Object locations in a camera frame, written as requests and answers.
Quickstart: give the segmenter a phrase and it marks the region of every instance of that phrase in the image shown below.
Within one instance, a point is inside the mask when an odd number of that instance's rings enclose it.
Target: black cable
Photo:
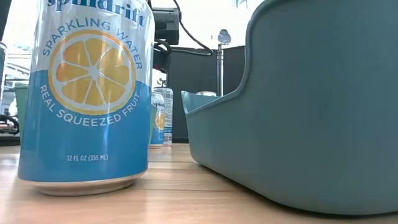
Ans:
[[[157,49],[157,50],[159,50],[159,51],[161,51],[162,53],[165,53],[165,54],[167,54],[167,55],[169,55],[169,54],[172,53],[172,48],[170,47],[170,44],[169,44],[169,43],[167,43],[167,42],[164,41],[164,40],[159,40],[159,39],[155,39],[155,41],[157,42],[157,43],[155,44],[155,46],[154,46],[155,49]],[[162,45],[166,48],[166,50],[163,49],[162,47],[159,47],[160,44],[162,44]]]
[[[14,123],[14,126],[17,128],[16,130],[5,130],[5,129],[0,129],[0,133],[4,134],[4,133],[8,133],[8,134],[18,134],[19,133],[19,123],[18,121],[16,121],[14,118],[10,117],[10,116],[6,116],[6,115],[0,115],[0,121],[4,122],[5,124],[7,124],[7,120],[11,121],[12,123]]]
[[[178,5],[177,0],[173,0],[174,4],[176,5],[178,11],[181,12],[180,9],[180,5]],[[203,47],[205,50],[209,51],[209,53],[199,53],[199,52],[194,52],[194,51],[189,51],[189,50],[181,50],[181,49],[172,49],[173,52],[181,52],[181,53],[186,53],[186,54],[192,54],[192,55],[199,55],[199,56],[212,56],[213,55],[213,50],[211,50],[210,48],[208,48],[206,45],[202,44],[199,40],[196,40],[196,38],[194,38],[191,33],[189,33],[189,31],[187,30],[187,28],[185,28],[184,24],[182,23],[181,17],[180,17],[180,25],[182,27],[182,29],[188,34],[188,36],[195,41],[197,44],[200,45],[200,47]]]

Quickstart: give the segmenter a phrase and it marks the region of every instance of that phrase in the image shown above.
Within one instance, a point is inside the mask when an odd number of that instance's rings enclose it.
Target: wood grain surface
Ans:
[[[131,187],[51,197],[19,180],[19,147],[0,147],[0,223],[396,224],[398,214],[340,217],[270,200],[198,165],[187,144],[151,149],[149,170]]]

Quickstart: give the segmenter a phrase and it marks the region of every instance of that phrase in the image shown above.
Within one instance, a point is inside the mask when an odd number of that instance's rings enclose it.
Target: can bottom rim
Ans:
[[[35,187],[39,192],[53,196],[84,196],[113,192],[129,187],[144,172],[108,180],[92,180],[83,182],[34,182],[22,180]]]

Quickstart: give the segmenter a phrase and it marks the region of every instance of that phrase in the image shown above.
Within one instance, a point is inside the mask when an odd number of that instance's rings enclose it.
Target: spindrift logo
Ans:
[[[130,4],[126,4],[125,6],[113,4],[113,0],[49,0],[48,6],[55,5],[55,11],[61,12],[62,7],[66,4],[107,10],[124,16],[138,23],[140,26],[144,25],[144,16],[140,15],[141,12],[139,9],[132,9]]]
[[[163,103],[154,103],[154,104],[155,104],[155,106],[163,106],[164,107]]]

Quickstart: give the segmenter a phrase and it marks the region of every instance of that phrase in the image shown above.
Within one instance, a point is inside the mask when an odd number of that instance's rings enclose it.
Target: spindrift can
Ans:
[[[164,137],[164,99],[162,94],[152,92],[152,104],[157,108],[157,112],[150,147],[159,147],[163,145]]]
[[[50,195],[147,170],[154,17],[145,0],[39,0],[18,176]]]
[[[155,90],[164,98],[164,144],[171,146],[173,130],[173,90],[166,87],[156,87]]]

